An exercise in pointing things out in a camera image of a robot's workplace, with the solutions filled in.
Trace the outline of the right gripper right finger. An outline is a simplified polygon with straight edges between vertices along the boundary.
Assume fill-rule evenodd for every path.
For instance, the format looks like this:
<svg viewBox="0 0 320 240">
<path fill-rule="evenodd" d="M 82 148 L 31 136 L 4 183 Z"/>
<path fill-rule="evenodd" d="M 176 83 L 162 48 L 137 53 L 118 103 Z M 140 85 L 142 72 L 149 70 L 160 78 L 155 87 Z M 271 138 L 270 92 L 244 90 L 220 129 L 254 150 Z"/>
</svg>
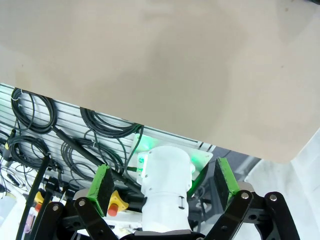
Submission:
<svg viewBox="0 0 320 240">
<path fill-rule="evenodd" d="M 223 208 L 206 240 L 232 240 L 243 223 L 253 224 L 262 240 L 299 240 L 284 196 L 277 191 L 264 197 L 241 189 L 226 158 L 215 161 L 214 184 Z"/>
</svg>

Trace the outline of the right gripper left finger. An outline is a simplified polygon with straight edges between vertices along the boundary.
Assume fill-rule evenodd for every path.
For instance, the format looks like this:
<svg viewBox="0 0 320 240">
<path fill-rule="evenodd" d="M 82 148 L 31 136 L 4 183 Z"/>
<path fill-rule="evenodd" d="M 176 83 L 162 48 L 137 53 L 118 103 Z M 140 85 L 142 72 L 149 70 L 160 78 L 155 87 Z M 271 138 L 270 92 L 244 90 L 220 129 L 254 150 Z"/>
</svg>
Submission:
<svg viewBox="0 0 320 240">
<path fill-rule="evenodd" d="M 114 190 L 112 169 L 98 167 L 85 196 L 69 201 L 50 202 L 44 209 L 34 238 L 36 240 L 116 240 L 104 220 Z"/>
</svg>

